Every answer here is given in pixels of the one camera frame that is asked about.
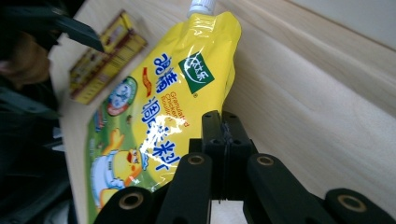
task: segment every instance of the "yellow pouch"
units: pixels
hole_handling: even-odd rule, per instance
[[[175,25],[110,94],[89,124],[90,217],[118,190],[155,191],[201,137],[201,116],[221,111],[234,79],[241,27],[230,12]]]

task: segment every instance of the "table surface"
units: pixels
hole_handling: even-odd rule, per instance
[[[125,9],[149,45],[90,105],[68,97],[68,71],[86,48],[61,37],[50,53],[79,223],[87,222],[84,146],[93,111],[174,24],[190,1],[90,0],[76,19],[99,33]],[[260,152],[279,157],[312,193],[349,188],[396,217],[396,52],[288,1],[219,0],[243,34],[224,105]],[[214,203],[212,223],[241,223],[241,203]]]

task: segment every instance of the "green logo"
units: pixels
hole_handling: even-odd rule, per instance
[[[215,80],[209,68],[206,66],[201,52],[191,55],[178,63],[178,65],[180,66],[181,72],[183,72],[186,77],[187,83],[189,83],[191,94]]]

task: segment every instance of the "cartoon chicken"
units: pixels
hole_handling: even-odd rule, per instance
[[[113,130],[110,144],[92,163],[92,194],[98,209],[103,208],[118,190],[130,186],[142,171],[138,150],[120,150],[123,139],[119,129]]]

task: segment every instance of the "small carton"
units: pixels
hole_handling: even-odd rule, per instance
[[[122,11],[100,35],[105,52],[88,49],[70,70],[71,98],[84,105],[95,96],[147,45],[128,15]]]

